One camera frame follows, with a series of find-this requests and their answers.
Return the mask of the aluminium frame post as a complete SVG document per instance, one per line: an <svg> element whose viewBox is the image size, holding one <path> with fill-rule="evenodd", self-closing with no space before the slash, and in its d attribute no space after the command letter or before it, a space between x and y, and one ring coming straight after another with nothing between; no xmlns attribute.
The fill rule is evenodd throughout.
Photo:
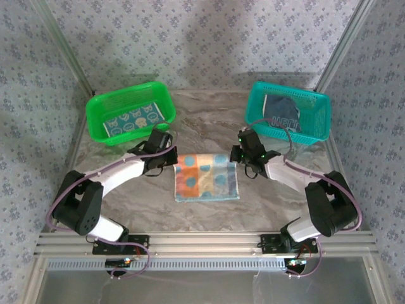
<svg viewBox="0 0 405 304"><path fill-rule="evenodd" d="M361 27L366 21L376 0L359 0L351 19L349 20L339 42L333 51L314 91L324 93L333 80L334 75L343 62L354 40L357 38Z"/></svg>
<svg viewBox="0 0 405 304"><path fill-rule="evenodd" d="M73 49L70 47L65 35L62 33L46 1L30 0L30 2L39 15L40 19L42 20L45 28L49 32L52 40L61 53L73 76L77 80L79 86L88 96L93 97L94 91L92 90L92 87L87 77L85 76L80 63L78 62L77 57L73 52Z"/></svg>

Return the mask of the teal rabbit print towel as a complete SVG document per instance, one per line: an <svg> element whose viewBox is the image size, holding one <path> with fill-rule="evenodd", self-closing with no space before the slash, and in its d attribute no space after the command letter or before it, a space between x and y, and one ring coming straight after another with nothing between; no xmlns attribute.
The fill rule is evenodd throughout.
<svg viewBox="0 0 405 304"><path fill-rule="evenodd" d="M103 123L108 137L115 137L134 130L164 122L165 118L156 103L145 104Z"/></svg>

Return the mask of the steel lower panel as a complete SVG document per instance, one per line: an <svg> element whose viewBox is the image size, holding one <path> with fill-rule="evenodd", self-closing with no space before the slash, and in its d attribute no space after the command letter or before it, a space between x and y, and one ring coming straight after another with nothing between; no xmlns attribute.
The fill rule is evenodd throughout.
<svg viewBox="0 0 405 304"><path fill-rule="evenodd" d="M324 258L295 278L283 271L47 270L38 260L21 304L395 304L370 257Z"/></svg>

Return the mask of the green plastic basket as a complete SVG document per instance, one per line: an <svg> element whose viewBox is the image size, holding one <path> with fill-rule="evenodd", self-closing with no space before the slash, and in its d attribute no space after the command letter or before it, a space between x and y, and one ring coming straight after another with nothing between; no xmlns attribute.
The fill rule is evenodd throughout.
<svg viewBox="0 0 405 304"><path fill-rule="evenodd" d="M93 97L87 103L85 109L90 137L96 142L115 146L148 136L153 126L115 137L108 137L103 123L149 103L158 105L165 118L164 122L172 123L174 121L176 109L167 86L161 82L147 82Z"/></svg>

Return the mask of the teal plastic basket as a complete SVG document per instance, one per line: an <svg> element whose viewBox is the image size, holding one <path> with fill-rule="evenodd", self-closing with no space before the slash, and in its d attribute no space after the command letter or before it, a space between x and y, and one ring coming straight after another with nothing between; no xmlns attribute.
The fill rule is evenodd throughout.
<svg viewBox="0 0 405 304"><path fill-rule="evenodd" d="M290 131L294 143L312 145L329 137L331 124L330 98L321 93L266 82L255 82L246 106L245 121L251 124L263 118L266 95L288 97L299 110L299 132Z"/></svg>

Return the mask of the aluminium table side rail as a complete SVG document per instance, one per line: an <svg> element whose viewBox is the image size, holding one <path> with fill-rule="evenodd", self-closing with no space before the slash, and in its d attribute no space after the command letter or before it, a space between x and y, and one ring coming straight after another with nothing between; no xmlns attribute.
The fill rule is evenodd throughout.
<svg viewBox="0 0 405 304"><path fill-rule="evenodd" d="M346 173L344 172L344 167L343 167L342 161L339 156L335 138L333 136L332 128L330 128L328 139L325 141L325 146L326 146L327 155L328 155L328 159L329 159L331 168L336 171L339 171L343 175L343 178L345 178L345 180L347 180ZM361 212L361 207L360 207L359 203L355 199L353 193L351 192L351 189L349 189L348 192L349 192L349 200L351 203L353 203L354 208L358 215L357 215L357 218L354 221L353 225L350 227L347 226L345 229L342 230L342 232L358 231L359 229L361 229L361 224L363 221L363 214Z"/></svg>
<svg viewBox="0 0 405 304"><path fill-rule="evenodd" d="M58 153L55 160L52 162L53 169L55 169L55 177L52 177L47 185L51 187L46 204L46 215L44 217L44 225L41 232L50 232L54 228L51 228L50 224L53 221L51 219L51 206L56 198L59 196L59 190L61 188L65 175L72 169L73 163L77 155L78 144L81 140L83 129L85 126L85 106L88 101L94 96L94 91L90 94L83 93L80 89L77 89L72 97L72 101L76 101L75 110L70 110L62 114L62 118L67 118L66 127L64 131L57 131L54 133L50 143L56 144L58 148L61 148L61 152Z"/></svg>

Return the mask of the polka dot multicolour towel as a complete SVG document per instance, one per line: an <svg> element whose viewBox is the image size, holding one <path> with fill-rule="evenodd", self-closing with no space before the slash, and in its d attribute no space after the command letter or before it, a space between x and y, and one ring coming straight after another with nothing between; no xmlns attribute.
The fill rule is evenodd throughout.
<svg viewBox="0 0 405 304"><path fill-rule="evenodd" d="M240 198L237 166L226 154L180 155L175 169L177 202L227 201Z"/></svg>

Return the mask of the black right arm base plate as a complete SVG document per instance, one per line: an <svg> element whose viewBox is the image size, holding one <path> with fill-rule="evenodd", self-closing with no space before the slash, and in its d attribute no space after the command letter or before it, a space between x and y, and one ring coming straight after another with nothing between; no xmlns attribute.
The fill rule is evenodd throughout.
<svg viewBox="0 0 405 304"><path fill-rule="evenodd" d="M283 234L262 234L257 247L261 248L263 254L318 253L319 251L315 238L295 242L291 237Z"/></svg>

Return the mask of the dark blue towel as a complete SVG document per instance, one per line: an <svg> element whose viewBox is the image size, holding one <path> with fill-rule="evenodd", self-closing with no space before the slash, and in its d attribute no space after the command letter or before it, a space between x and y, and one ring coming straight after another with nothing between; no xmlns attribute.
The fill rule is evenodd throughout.
<svg viewBox="0 0 405 304"><path fill-rule="evenodd" d="M299 118L301 112L296 102L287 96L267 94L264 98L263 118L270 118L281 123L287 130L301 132Z"/></svg>

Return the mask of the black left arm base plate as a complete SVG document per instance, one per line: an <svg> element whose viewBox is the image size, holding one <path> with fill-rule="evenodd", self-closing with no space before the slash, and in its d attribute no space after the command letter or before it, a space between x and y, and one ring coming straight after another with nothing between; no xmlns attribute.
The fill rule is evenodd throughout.
<svg viewBox="0 0 405 304"><path fill-rule="evenodd" d="M138 243L146 248L149 247L149 236L148 235L129 235L127 242ZM92 247L93 255L145 255L144 249L134 246L118 246L106 244L100 241L96 241Z"/></svg>

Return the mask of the aluminium mounting rail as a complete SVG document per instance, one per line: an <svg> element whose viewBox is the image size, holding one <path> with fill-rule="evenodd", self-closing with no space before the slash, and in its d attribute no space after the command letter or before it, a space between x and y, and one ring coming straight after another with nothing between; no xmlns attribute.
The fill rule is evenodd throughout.
<svg viewBox="0 0 405 304"><path fill-rule="evenodd" d="M260 232L150 232L149 251L163 257L255 257ZM342 232L318 238L324 257L362 257L378 253L370 231ZM35 257L88 257L92 245L70 232L42 233Z"/></svg>

